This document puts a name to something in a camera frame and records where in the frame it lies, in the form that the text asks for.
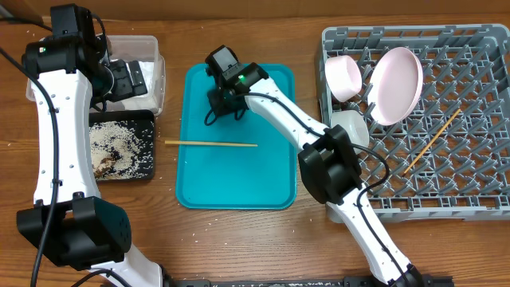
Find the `wooden chopstick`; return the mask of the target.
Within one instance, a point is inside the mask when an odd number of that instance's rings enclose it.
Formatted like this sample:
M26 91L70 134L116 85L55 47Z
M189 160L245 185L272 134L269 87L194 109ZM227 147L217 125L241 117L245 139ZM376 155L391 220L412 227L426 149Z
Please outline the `wooden chopstick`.
M166 145L218 146L218 147L258 147L255 143L227 143L210 141L164 140Z
M453 120L461 113L461 109L459 108L446 122L445 124L437 131L436 135L430 140L430 142L419 152L416 158L411 162L411 164L404 170L402 176L406 176L407 173L414 167L414 165L420 160L421 157L432 147L434 142L440 137L444 130L453 122Z

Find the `pink bowl with rice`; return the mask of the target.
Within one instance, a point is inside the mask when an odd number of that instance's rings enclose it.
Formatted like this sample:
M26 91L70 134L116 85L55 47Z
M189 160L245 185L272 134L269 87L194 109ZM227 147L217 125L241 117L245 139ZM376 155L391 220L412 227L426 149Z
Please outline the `pink bowl with rice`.
M362 75L352 57L328 58L324 68L328 87L339 102L350 100L362 89Z

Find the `small grey bowl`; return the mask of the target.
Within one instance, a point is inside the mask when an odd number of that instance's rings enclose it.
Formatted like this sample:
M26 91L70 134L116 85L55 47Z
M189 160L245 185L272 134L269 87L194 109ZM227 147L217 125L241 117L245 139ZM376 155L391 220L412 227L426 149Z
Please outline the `small grey bowl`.
M348 134L350 141L359 146L368 147L370 142L369 131L363 117L356 110L333 112L331 127L339 125Z

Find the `large white plate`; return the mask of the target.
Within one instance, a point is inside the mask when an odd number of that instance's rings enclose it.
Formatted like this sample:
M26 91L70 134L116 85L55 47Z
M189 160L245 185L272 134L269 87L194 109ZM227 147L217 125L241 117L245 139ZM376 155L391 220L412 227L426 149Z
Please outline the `large white plate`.
M405 47L385 53L370 79L367 103L372 119L383 126L396 124L414 110L422 93L423 71L417 56Z

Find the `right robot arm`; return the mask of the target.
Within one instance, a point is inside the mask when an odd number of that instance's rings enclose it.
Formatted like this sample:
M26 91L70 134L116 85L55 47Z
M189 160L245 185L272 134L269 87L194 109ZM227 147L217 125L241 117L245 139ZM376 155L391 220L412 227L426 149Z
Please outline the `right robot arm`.
M250 110L267 120L296 150L302 182L310 195L340 216L363 251L377 286L422 286L423 277L394 244L367 197L352 143L339 125L311 118L291 101L258 64L243 65L225 45L205 59L215 89L208 93L210 114Z

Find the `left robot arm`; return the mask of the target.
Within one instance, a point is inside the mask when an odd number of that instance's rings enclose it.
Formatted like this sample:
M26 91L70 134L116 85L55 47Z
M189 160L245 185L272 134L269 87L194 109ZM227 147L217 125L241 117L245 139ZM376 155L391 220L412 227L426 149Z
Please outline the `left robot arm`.
M132 243L123 208L101 198L92 169L90 110L143 95L137 61L111 60L100 18L74 4L50 10L50 35L29 43L16 68L37 102L39 174L33 206L17 213L19 233L37 248L37 260L102 275L121 286L171 286L159 264Z

